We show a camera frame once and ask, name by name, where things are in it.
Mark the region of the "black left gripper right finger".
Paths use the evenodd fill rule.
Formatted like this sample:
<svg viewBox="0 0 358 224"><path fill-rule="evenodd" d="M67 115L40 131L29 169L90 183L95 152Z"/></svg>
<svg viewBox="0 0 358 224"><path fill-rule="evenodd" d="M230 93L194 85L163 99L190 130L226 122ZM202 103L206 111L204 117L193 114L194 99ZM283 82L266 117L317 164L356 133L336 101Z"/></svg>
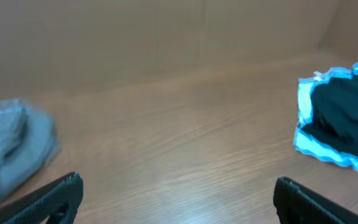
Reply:
<svg viewBox="0 0 358 224"><path fill-rule="evenodd" d="M279 177L273 204L281 224L358 224L358 215L288 178Z"/></svg>

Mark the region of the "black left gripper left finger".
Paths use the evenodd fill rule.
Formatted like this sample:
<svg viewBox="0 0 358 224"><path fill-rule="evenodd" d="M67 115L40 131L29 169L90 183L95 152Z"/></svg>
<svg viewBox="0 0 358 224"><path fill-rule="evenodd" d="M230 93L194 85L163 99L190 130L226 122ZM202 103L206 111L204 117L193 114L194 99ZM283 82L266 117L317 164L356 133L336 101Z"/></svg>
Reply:
<svg viewBox="0 0 358 224"><path fill-rule="evenodd" d="M83 179L70 172L0 208L0 223L73 224L83 199Z"/></svg>

